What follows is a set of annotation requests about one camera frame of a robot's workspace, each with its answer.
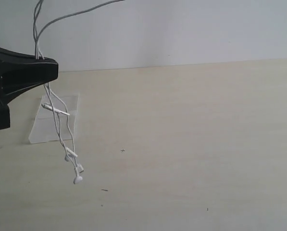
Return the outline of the white wired earphones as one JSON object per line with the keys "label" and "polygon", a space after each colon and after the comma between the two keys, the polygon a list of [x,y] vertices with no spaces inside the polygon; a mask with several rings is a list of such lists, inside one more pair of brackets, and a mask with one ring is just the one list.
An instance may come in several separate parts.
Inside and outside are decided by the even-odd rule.
{"label": "white wired earphones", "polygon": [[[45,60],[45,57],[43,56],[42,52],[40,51],[39,40],[40,40],[40,37],[41,37],[42,33],[50,25],[52,25],[52,24],[54,24],[54,23],[56,23],[58,21],[61,21],[63,19],[66,19],[66,18],[70,18],[70,17],[74,17],[74,16],[77,16],[77,15],[89,13],[89,12],[94,11],[94,10],[96,10],[98,8],[101,8],[103,6],[110,5],[110,4],[113,4],[113,3],[117,3],[118,1],[110,0],[110,1],[98,4],[98,5],[94,6],[94,7],[88,8],[86,10],[81,10],[81,11],[77,11],[77,12],[74,12],[74,13],[66,14],[64,16],[60,16],[60,17],[58,17],[56,19],[53,19],[53,20],[49,21],[48,23],[46,23],[41,28],[41,30],[38,31],[37,30],[37,20],[38,20],[38,17],[40,15],[40,13],[41,13],[43,2],[44,1],[42,1],[42,0],[37,2],[36,6],[34,8],[34,13],[33,13],[33,39],[34,39],[34,44],[35,44],[35,59],[42,60],[42,61]],[[45,93],[46,93],[46,95],[47,95],[47,97],[49,99],[49,102],[48,103],[42,103],[41,106],[42,106],[43,109],[51,111],[51,113],[53,115],[53,121],[54,121],[55,129],[56,129],[56,133],[57,133],[57,136],[59,138],[59,142],[60,142],[60,144],[63,147],[64,152],[65,152],[64,159],[65,159],[66,162],[72,163],[72,165],[74,167],[75,178],[73,180],[73,184],[78,184],[78,183],[82,182],[82,180],[83,180],[83,177],[81,176],[81,173],[84,172],[84,168],[83,168],[83,166],[80,163],[77,162],[78,155],[75,153],[74,136],[73,136],[73,133],[71,132],[71,129],[70,129],[70,126],[69,126],[70,114],[68,113],[68,108],[66,106],[66,103],[61,98],[59,98],[51,90],[50,83],[45,83],[43,86],[44,86],[44,89],[45,89]],[[65,108],[64,111],[61,111],[58,108],[54,107],[53,102],[52,102],[52,97],[55,97],[59,102],[61,102],[63,104],[63,106]],[[66,116],[66,127],[67,127],[67,130],[68,130],[68,132],[69,132],[69,134],[71,136],[71,141],[72,141],[72,148],[71,149],[68,148],[65,145],[64,140],[62,139],[62,135],[61,135],[61,132],[62,132],[61,115]]]}

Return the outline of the clear plastic storage box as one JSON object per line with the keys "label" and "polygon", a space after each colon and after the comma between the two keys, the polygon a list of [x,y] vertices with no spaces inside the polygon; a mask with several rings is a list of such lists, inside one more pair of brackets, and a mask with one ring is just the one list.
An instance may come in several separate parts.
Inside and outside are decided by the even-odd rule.
{"label": "clear plastic storage box", "polygon": [[[64,101],[65,105],[52,96],[53,106],[61,111],[68,112],[70,116],[59,115],[59,117],[56,117],[56,122],[57,125],[62,126],[62,139],[70,140],[71,135],[69,132],[72,132],[72,134],[75,135],[75,123],[78,112],[79,95],[59,95],[59,98]],[[41,105],[38,107],[35,121],[28,139],[31,144],[59,140],[54,124],[53,113],[50,110],[44,109]]]}

